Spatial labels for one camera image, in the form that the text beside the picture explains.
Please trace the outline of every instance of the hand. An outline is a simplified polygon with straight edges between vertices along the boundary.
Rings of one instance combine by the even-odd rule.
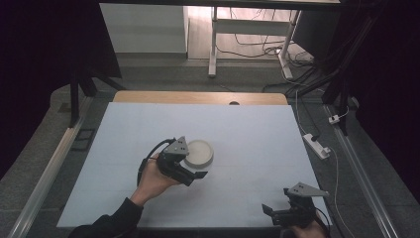
[[[297,238],[325,238],[327,237],[322,227],[316,222],[312,221],[307,227],[300,228],[298,226],[289,227],[294,232]]]
[[[148,160],[142,173],[139,186],[130,197],[138,206],[143,206],[148,200],[159,196],[168,187],[179,184],[178,181],[164,176],[158,169],[158,154],[153,156],[154,160]]]

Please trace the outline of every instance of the person's arm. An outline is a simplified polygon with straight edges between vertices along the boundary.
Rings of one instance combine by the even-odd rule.
[[[139,186],[113,215],[103,215],[92,225],[76,227],[68,238],[111,238],[130,233],[139,223],[145,203],[175,184],[179,182],[161,174],[156,160],[149,160]]]

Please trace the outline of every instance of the black sleeve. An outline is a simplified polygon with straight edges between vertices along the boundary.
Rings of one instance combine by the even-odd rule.
[[[121,237],[136,228],[142,212],[142,206],[137,206],[126,198],[113,215],[103,215],[92,225],[76,227],[68,238]]]

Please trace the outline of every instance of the black curtain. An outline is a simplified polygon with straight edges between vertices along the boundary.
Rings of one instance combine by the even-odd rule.
[[[419,6],[389,0],[351,65],[357,118],[418,201]]]
[[[1,177],[43,120],[53,91],[89,68],[121,77],[97,2],[0,2]]]

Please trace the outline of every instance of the white board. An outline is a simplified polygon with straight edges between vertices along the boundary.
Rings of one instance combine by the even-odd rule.
[[[141,160],[181,136],[211,144],[208,174],[149,201],[139,227],[272,227],[262,203],[288,209],[284,187],[319,187],[290,106],[110,103],[57,226],[113,214],[136,189]],[[314,203],[328,214],[322,198]]]

